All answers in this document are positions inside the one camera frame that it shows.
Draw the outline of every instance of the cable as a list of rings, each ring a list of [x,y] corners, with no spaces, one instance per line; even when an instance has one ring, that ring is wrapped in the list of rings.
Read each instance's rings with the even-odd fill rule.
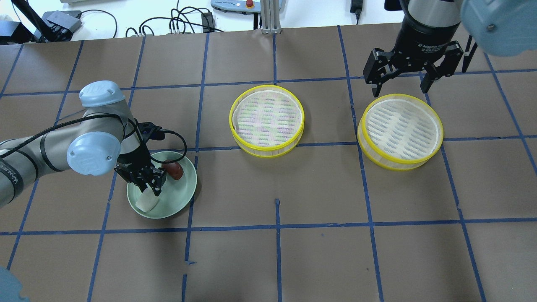
[[[17,147],[15,147],[15,148],[7,151],[6,153],[0,155],[0,159],[4,159],[4,158],[8,157],[9,155],[19,151],[21,148],[23,148],[24,146],[28,145],[32,141],[40,138],[42,135],[45,135],[45,134],[47,134],[49,132],[52,132],[52,131],[54,131],[56,129],[63,128],[63,127],[66,127],[66,126],[69,126],[69,125],[72,125],[72,124],[76,124],[76,123],[81,123],[83,121],[90,120],[90,119],[97,119],[97,118],[117,118],[117,119],[119,119],[119,121],[123,125],[123,121],[121,120],[121,117],[119,115],[110,114],[110,113],[99,114],[98,116],[88,116],[88,117],[75,119],[75,120],[68,121],[68,122],[65,122],[65,123],[62,123],[62,124],[59,124],[59,125],[56,125],[56,126],[52,126],[52,127],[48,128],[48,129],[45,129],[45,130],[39,132],[38,134],[36,134],[36,135],[32,136],[31,138],[29,138],[29,139],[23,141],[22,143],[20,143]]]
[[[186,150],[187,150],[185,139],[184,139],[179,133],[177,133],[177,132],[175,132],[175,131],[167,130],[167,129],[162,129],[161,131],[164,132],[164,133],[170,133],[170,134],[173,134],[173,135],[179,137],[179,138],[181,139],[181,141],[183,141],[183,145],[185,146],[185,148],[183,149],[183,154],[181,154],[181,156],[180,156],[178,159],[176,159],[176,160],[172,160],[172,161],[170,161],[170,160],[159,161],[159,160],[153,158],[151,155],[149,155],[149,156],[151,157],[151,159],[152,159],[153,161],[155,161],[155,162],[158,162],[158,163],[174,163],[174,162],[178,162],[178,161],[182,160],[183,158],[185,158],[185,156],[186,156]]]
[[[468,41],[466,42],[465,57],[462,60],[462,73],[465,73],[468,70],[468,67],[470,67],[470,62],[472,58],[474,57],[475,51],[477,50],[476,42],[474,42],[474,45],[471,47],[471,50],[470,50],[471,42],[472,42],[472,36],[469,35]]]
[[[89,11],[99,11],[99,12],[103,12],[103,13],[107,13],[108,15],[112,16],[112,18],[114,18],[114,23],[115,23],[115,31],[114,31],[114,36],[112,38],[115,38],[115,35],[118,34],[118,20],[114,17],[114,15],[112,15],[111,13],[107,12],[107,11],[104,11],[104,10],[85,10],[81,13],[79,13],[76,18],[80,18],[82,16],[83,13],[85,12],[89,12]]]
[[[145,23],[147,23],[147,22],[149,22],[149,21],[151,21],[151,20],[157,20],[157,19],[176,20],[177,17],[175,17],[175,18],[169,18],[169,17],[152,17],[152,18],[149,18],[149,19],[145,20],[144,22],[142,22],[142,24],[140,24],[139,31],[140,31],[140,32],[142,31],[142,26],[143,26]],[[201,27],[203,27],[203,28],[208,28],[208,29],[210,29],[210,30],[215,30],[215,31],[223,32],[223,30],[219,30],[218,28],[214,28],[214,27],[210,27],[210,26],[205,26],[205,25],[201,25],[201,24],[197,24],[197,23],[192,23],[192,22],[186,22],[186,21],[183,21],[183,20],[181,20],[181,19],[179,19],[179,21],[182,22],[182,23],[192,24],[192,25],[196,25],[196,26],[201,26]]]
[[[129,28],[127,28],[127,31],[125,32],[125,38],[127,38],[128,34],[129,34],[129,30],[133,30],[134,34],[138,36],[138,32],[136,31],[136,29],[134,29],[132,27],[129,27]]]
[[[134,128],[134,131],[136,131],[136,136],[138,137],[138,141],[140,142],[140,144],[144,144],[147,147],[147,144],[143,141],[142,134],[140,133],[140,128],[138,128],[138,125],[139,125],[138,121],[136,119],[134,119],[134,121],[129,119],[128,121],[129,121],[130,125]],[[158,163],[174,163],[174,162],[178,162],[178,161],[182,160],[186,156],[186,151],[187,151],[185,139],[179,133],[177,133],[175,131],[167,130],[167,129],[161,129],[161,131],[164,132],[164,133],[171,133],[173,135],[176,135],[177,137],[179,137],[181,139],[181,141],[183,141],[183,145],[185,146],[185,149],[183,150],[183,154],[178,159],[173,160],[173,161],[169,161],[169,160],[168,161],[159,161],[159,160],[153,158],[151,155],[149,155],[149,157],[153,161],[158,162]]]
[[[256,30],[259,28],[259,17],[258,14],[255,12],[253,13],[253,30]]]
[[[13,11],[14,11],[15,14],[17,15],[17,18],[19,18],[19,22],[22,24],[22,21],[20,20],[20,16],[19,16],[19,14],[17,13],[17,10],[15,9],[15,4],[13,4],[13,2],[11,2],[11,6],[13,7]]]
[[[149,26],[147,26],[147,25],[142,26],[142,32],[143,32],[143,35],[147,35],[147,34],[146,34],[146,31],[143,29],[144,27],[149,28],[149,30],[151,31],[151,34],[155,35],[155,32],[151,29],[151,27],[149,27]]]
[[[205,14],[204,14],[200,9],[197,9],[197,8],[195,8],[195,7],[193,7],[193,6],[185,6],[184,8],[182,8],[182,9],[180,10],[180,12],[183,13],[183,11],[186,10],[186,9],[192,9],[190,12],[193,12],[193,11],[199,11],[200,14],[205,18],[205,21],[207,22],[207,25],[209,26],[209,30],[211,30],[211,23],[209,22],[209,18],[207,18],[207,16],[205,16]]]
[[[186,14],[182,13],[182,12],[181,12],[182,10],[179,11],[179,10],[177,10],[177,9],[171,9],[171,11],[170,11],[170,15],[171,15],[171,18],[172,18],[172,19],[174,19],[173,11],[176,11],[176,12],[177,12],[177,30],[179,30],[179,21],[181,21],[181,22],[183,21],[183,20],[181,20],[181,18],[180,18],[181,15],[183,15],[183,16],[185,17],[185,19],[186,19],[187,22],[190,22],[190,20],[189,20],[188,17],[186,16]],[[185,33],[185,31],[186,31],[186,24],[183,23],[183,25],[185,26],[185,28],[183,28],[183,33]],[[194,32],[194,27],[192,26],[192,24],[190,24],[190,29],[192,29],[192,33],[195,33],[195,32]]]

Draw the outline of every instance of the yellow rim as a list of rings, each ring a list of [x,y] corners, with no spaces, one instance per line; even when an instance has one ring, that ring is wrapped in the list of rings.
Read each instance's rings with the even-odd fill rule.
[[[244,97],[248,94],[250,94],[252,91],[254,90],[257,90],[259,88],[273,88],[273,89],[278,89],[278,90],[282,90],[282,91],[285,91],[286,93],[290,94],[294,101],[298,104],[299,108],[300,108],[300,113],[302,114],[302,120],[300,122],[300,128],[299,130],[295,133],[295,135],[289,139],[288,141],[284,142],[284,143],[281,143],[277,146],[273,146],[273,147],[259,147],[259,146],[256,146],[256,145],[252,145],[251,143],[249,142],[246,142],[245,140],[243,140],[238,134],[237,132],[235,131],[235,128],[233,127],[233,111],[235,110],[235,108],[237,107],[237,105],[244,99]],[[276,85],[260,85],[260,86],[256,86],[256,87],[253,87],[253,88],[250,88],[248,89],[247,91],[243,92],[234,102],[233,102],[233,105],[231,106],[231,110],[229,111],[229,128],[231,129],[231,133],[233,134],[233,137],[235,138],[235,140],[237,140],[238,142],[240,142],[241,144],[245,145],[246,147],[248,148],[252,148],[254,150],[257,150],[257,151],[276,151],[276,150],[279,150],[281,148],[284,148],[284,147],[287,147],[288,145],[290,145],[294,140],[296,140],[296,138],[299,137],[299,135],[301,135],[301,133],[304,131],[304,120],[306,119],[306,116],[304,114],[304,108],[302,107],[302,104],[300,104],[300,101],[299,99],[292,93],[290,92],[289,90],[285,89],[285,88],[282,88],[282,87],[279,87],[279,86],[276,86]]]
[[[362,145],[362,142],[360,140],[358,140],[358,144],[360,144],[360,147],[362,148],[362,152],[367,156],[367,158],[369,160],[371,160],[373,163],[375,163],[377,166],[380,166],[382,168],[385,168],[385,169],[388,169],[388,170],[391,170],[391,171],[410,171],[410,170],[414,170],[416,168],[419,168],[421,167],[421,165],[417,166],[417,167],[412,167],[412,168],[408,168],[408,169],[396,169],[394,167],[390,167],[390,166],[387,166],[381,162],[379,162],[378,160],[376,160],[375,158],[373,158],[371,156],[371,154],[369,154],[369,152],[364,148],[364,146]]]
[[[261,158],[261,159],[273,159],[273,158],[276,158],[276,157],[280,157],[280,156],[286,155],[286,154],[289,153],[291,150],[293,150],[293,149],[296,147],[296,145],[294,145],[293,147],[289,148],[289,150],[287,150],[287,151],[285,151],[285,152],[283,152],[283,153],[280,153],[280,154],[277,154],[277,155],[267,155],[267,156],[259,155],[259,154],[254,154],[254,153],[252,153],[252,152],[250,152],[250,151],[248,151],[248,150],[246,150],[246,149],[244,149],[244,148],[241,148],[241,149],[242,149],[242,151],[244,151],[244,152],[246,152],[246,153],[248,153],[248,154],[250,154],[250,155],[253,155],[253,156],[255,156],[255,157],[259,157],[259,158]]]
[[[397,96],[400,96],[400,97],[407,97],[407,98],[411,98],[413,100],[416,100],[422,104],[424,104],[425,106],[427,106],[431,112],[433,113],[433,115],[436,117],[437,119],[437,122],[438,122],[438,126],[439,126],[439,131],[440,131],[440,134],[439,134],[439,144],[438,146],[436,146],[436,148],[433,150],[433,152],[426,156],[426,157],[423,157],[421,159],[417,159],[417,160],[404,160],[404,159],[400,159],[398,157],[394,157],[394,156],[391,156],[389,154],[387,154],[386,152],[382,151],[379,147],[377,147],[377,145],[375,145],[375,143],[373,142],[373,140],[369,137],[369,133],[367,133],[367,129],[366,129],[366,123],[365,123],[365,118],[366,118],[366,115],[367,113],[369,112],[369,110],[371,109],[371,107],[373,107],[375,104],[389,98],[389,97],[397,97]],[[402,163],[402,164],[413,164],[413,163],[420,163],[420,162],[424,162],[428,159],[430,159],[431,157],[433,157],[437,152],[438,150],[440,149],[440,146],[442,146],[442,142],[444,140],[444,126],[442,125],[442,121],[440,120],[440,117],[438,116],[438,114],[433,110],[433,108],[431,108],[426,102],[420,100],[419,98],[417,97],[413,97],[413,96],[409,96],[409,95],[404,95],[404,94],[391,94],[391,95],[385,95],[383,97],[380,97],[378,99],[376,99],[375,101],[373,101],[365,110],[364,112],[364,115],[362,116],[362,120],[364,121],[362,124],[362,127],[361,127],[361,130],[362,130],[362,133],[364,135],[364,138],[365,140],[367,141],[367,143],[371,146],[371,148],[373,150],[375,150],[375,152],[377,152],[380,156],[382,156],[383,158],[387,159],[387,160],[391,160],[393,162],[396,162],[396,163]]]

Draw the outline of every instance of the white floor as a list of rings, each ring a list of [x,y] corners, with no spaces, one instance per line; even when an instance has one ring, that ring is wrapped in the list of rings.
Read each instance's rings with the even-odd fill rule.
[[[332,25],[356,24],[356,18],[350,13],[351,0],[283,0],[280,11],[280,22],[285,27],[317,27]],[[170,10],[175,8],[177,0],[84,0],[71,4],[61,3],[60,0],[29,0],[32,8],[42,16],[46,11],[88,10],[101,9],[110,12],[118,20],[117,37],[124,37],[129,27],[138,29],[140,23],[151,17],[169,17]],[[360,24],[376,24],[401,22],[402,12],[387,12],[383,0],[364,0],[364,10]],[[180,0],[179,8],[193,6],[208,8],[213,11],[216,27],[223,31],[244,31],[253,28],[253,16],[233,12],[213,10],[211,0]],[[18,20],[10,0],[0,0],[0,15],[8,15]],[[201,15],[189,15],[191,22],[201,24]],[[23,24],[31,31],[35,27],[19,12]],[[111,38],[114,35],[112,17],[101,12],[88,12],[82,17],[83,26],[73,36],[73,40],[91,40]],[[147,22],[156,35],[169,33],[167,20],[152,20]],[[194,27],[196,32],[201,28]]]

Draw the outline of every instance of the power adapter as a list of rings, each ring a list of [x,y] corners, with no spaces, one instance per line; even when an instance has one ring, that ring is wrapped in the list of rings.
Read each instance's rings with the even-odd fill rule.
[[[214,32],[215,24],[214,24],[214,18],[213,13],[206,12],[201,14],[201,24],[203,26],[206,26],[203,28],[203,32]]]

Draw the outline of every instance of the blue tape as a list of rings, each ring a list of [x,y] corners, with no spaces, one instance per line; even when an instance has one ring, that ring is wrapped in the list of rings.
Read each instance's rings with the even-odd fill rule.
[[[148,90],[148,89],[166,89],[166,88],[188,88],[188,87],[201,87],[201,84],[181,84],[181,85],[160,85],[160,86],[143,86],[136,87],[135,90]]]
[[[30,194],[30,199],[28,200],[28,204],[26,205],[26,210],[24,211],[23,220],[20,222],[19,231],[17,232],[17,238],[15,239],[15,244],[13,245],[13,249],[11,250],[11,255],[9,257],[8,266],[6,267],[7,270],[10,270],[11,265],[13,264],[13,259],[15,258],[17,247],[19,246],[20,236],[22,235],[24,224],[26,223],[26,218],[28,218],[28,213],[30,211],[30,207],[32,206],[32,201],[33,201],[35,190],[37,189],[38,184],[39,184],[39,179],[35,181],[34,183],[34,186],[32,188],[32,194]]]
[[[467,224],[490,224],[504,222],[536,222],[537,217],[466,219]]]
[[[65,91],[44,91],[44,92],[19,92],[16,94],[4,94],[5,97],[16,97],[16,96],[41,96],[41,95],[61,95]]]
[[[78,65],[78,59],[80,59],[80,54],[82,53],[82,47],[84,47],[84,41],[80,41],[80,47],[78,48],[78,53],[76,54],[75,63],[72,66],[71,75],[69,75],[69,80],[67,81],[66,90],[63,93],[62,102],[60,103],[60,108],[56,114],[56,119],[54,120],[54,126],[58,124],[60,116],[62,114],[63,104],[66,102],[67,93],[69,93],[69,87],[71,86],[72,77],[75,75],[76,66]]]
[[[534,73],[536,71],[537,69],[512,69],[512,70],[494,70],[493,72],[497,74],[505,74],[505,73]]]
[[[9,70],[8,77],[5,79],[4,86],[2,87],[2,91],[0,91],[0,96],[4,95],[5,89],[8,87],[9,80],[11,79],[11,75],[13,75],[13,71],[15,70],[15,66],[17,65],[17,62],[19,61],[20,53],[23,52],[24,44],[20,45],[19,52],[17,53],[17,56],[15,57],[15,60],[13,61],[13,65],[11,66],[11,69]]]
[[[80,234],[100,234],[99,229],[73,229],[68,231],[24,231],[21,235],[80,235]]]
[[[475,280],[477,283],[477,288],[479,289],[479,295],[481,296],[482,302],[487,302],[487,298],[485,297],[485,292],[483,290],[483,285],[481,283],[481,277],[479,276],[479,271],[477,269],[477,264],[475,262],[474,251],[471,247],[470,237],[468,236],[468,230],[466,229],[465,219],[462,214],[462,210],[459,207],[459,195],[457,194],[457,190],[455,188],[455,182],[453,181],[453,175],[451,174],[451,168],[449,167],[449,162],[447,160],[447,155],[446,155],[446,150],[444,148],[444,145],[440,147],[440,151],[442,152],[442,157],[444,158],[444,165],[446,166],[447,176],[449,178],[449,184],[451,185],[451,191],[453,193],[453,198],[455,199],[455,206],[459,213],[459,219],[461,221],[462,232],[465,237],[466,247],[468,248],[468,254],[470,256],[471,266],[472,266],[472,269],[474,270],[474,276],[475,276]]]
[[[281,293],[281,239],[280,239],[280,199],[275,200],[276,203],[276,256],[277,256],[277,271],[278,271],[278,302],[282,302]]]
[[[492,62],[490,62],[489,56],[485,53],[485,58],[487,60],[487,63],[489,64],[490,70],[492,71],[492,76],[494,77],[494,81],[496,81],[496,86],[498,86],[498,90],[500,91],[500,94],[502,95],[502,98],[504,100],[505,106],[507,107],[507,110],[509,111],[509,114],[511,115],[511,118],[513,119],[513,123],[515,127],[517,128],[518,134],[520,135],[522,139],[522,144],[524,145],[524,148],[526,149],[526,153],[529,158],[529,162],[532,164],[533,171],[535,172],[535,175],[537,175],[537,164],[535,164],[535,160],[533,159],[533,155],[531,150],[529,149],[528,143],[526,142],[526,139],[524,138],[524,134],[522,133],[522,129],[520,128],[520,125],[517,122],[517,118],[514,116],[514,112],[511,109],[511,105],[509,104],[509,101],[507,100],[507,97],[505,95],[505,92],[502,88],[502,85],[500,84],[500,81],[498,79],[498,76],[496,75],[496,71],[494,70],[494,67],[492,66]]]
[[[323,146],[353,146],[357,145],[356,141],[338,141],[338,142],[305,142],[296,145],[297,147],[323,147]]]
[[[142,38],[142,45],[140,46],[140,54],[138,55],[138,63],[136,64],[136,71],[134,73],[133,86],[130,89],[130,96],[129,96],[129,102],[128,102],[129,108],[132,106],[132,103],[133,103],[134,90],[136,90],[136,83],[138,81],[138,73],[140,72],[140,65],[142,63],[142,56],[143,56],[143,48],[145,47],[145,45],[146,45],[146,36]]]
[[[278,80],[278,83],[295,83],[295,82],[321,82],[321,81],[339,81],[346,80],[348,77],[320,77],[320,78],[296,78],[291,80]]]
[[[423,220],[423,221],[381,221],[374,222],[375,226],[423,226],[423,225],[455,225],[460,220]]]
[[[110,202],[106,204],[106,210],[104,213],[103,226],[100,231],[99,244],[97,246],[97,252],[95,253],[95,262],[93,263],[93,271],[91,273],[90,288],[88,290],[88,299],[87,302],[91,301],[91,296],[93,295],[93,286],[95,284],[95,277],[97,275],[97,267],[99,266],[100,252],[103,248],[104,234],[106,230],[106,223],[108,222],[108,214],[110,213]]]
[[[207,33],[206,39],[205,39],[205,53],[203,56],[203,69],[201,72],[201,89],[200,89],[200,102],[198,107],[198,123],[196,127],[196,152],[199,151],[199,143],[200,143],[200,131],[201,131],[201,112],[203,110],[203,94],[205,90],[205,72],[207,71],[207,53],[209,50],[209,37],[210,33]]]
[[[272,81],[248,81],[248,82],[229,82],[229,83],[209,83],[207,86],[233,86],[233,85],[255,85],[255,84],[271,84]]]
[[[351,102],[351,113],[352,113],[352,121],[354,126],[354,133],[357,132],[358,126],[356,121],[356,113],[354,111],[354,101],[352,99],[352,87],[351,87],[351,80],[349,77],[349,64],[347,62],[347,54],[345,52],[345,43],[343,42],[343,35],[341,33],[341,26],[337,26],[337,31],[339,34],[339,42],[341,43],[341,50],[343,54],[343,60],[345,63],[345,74],[347,79],[347,87],[349,89],[349,99]],[[362,174],[362,184],[364,186],[364,195],[366,200],[366,208],[367,208],[367,220],[369,224],[369,233],[371,235],[371,248],[373,250],[373,263],[375,265],[375,275],[376,275],[376,284],[379,291],[379,300],[380,302],[384,302],[384,294],[382,291],[382,280],[380,278],[380,268],[379,268],[379,259],[376,252],[376,240],[375,240],[375,230],[374,230],[374,224],[373,224],[373,215],[371,213],[371,204],[369,203],[369,192],[367,190],[367,178],[366,178],[366,172],[364,168],[364,158],[362,156],[362,151],[360,149],[360,146],[357,144],[358,148],[358,158],[360,161],[360,171]]]
[[[140,233],[180,233],[188,232],[186,227],[170,228],[132,228],[132,229],[107,229],[105,234],[140,234]]]
[[[475,140],[512,140],[512,139],[520,139],[520,136],[513,135],[513,136],[484,136],[482,138],[447,138],[444,139],[444,141],[475,141]]]
[[[194,157],[194,169],[198,170],[198,156]],[[194,196],[190,200],[190,207],[188,208],[188,231],[186,233],[186,242],[185,242],[185,261],[190,261],[190,238],[192,237],[192,219],[194,217]]]
[[[183,284],[181,287],[181,302],[185,302],[185,298],[186,298],[186,279],[187,279],[187,275],[183,274]]]
[[[374,226],[418,226],[418,225],[454,225],[487,224],[487,223],[516,223],[537,222],[537,217],[518,218],[482,218],[461,220],[420,220],[420,221],[379,221],[373,222]],[[225,232],[225,231],[248,231],[256,229],[290,229],[290,228],[337,228],[337,227],[369,227],[368,222],[346,222],[326,224],[279,224],[279,225],[252,225],[252,226],[228,226],[228,227],[177,227],[177,228],[139,228],[139,229],[107,229],[105,234],[133,234],[133,233],[181,233],[181,232]],[[16,235],[76,235],[76,234],[100,234],[99,229],[67,230],[67,231],[23,231],[23,232],[0,232],[0,236]]]
[[[272,63],[274,65],[274,85],[278,84],[278,75],[276,67],[276,34],[272,34]]]

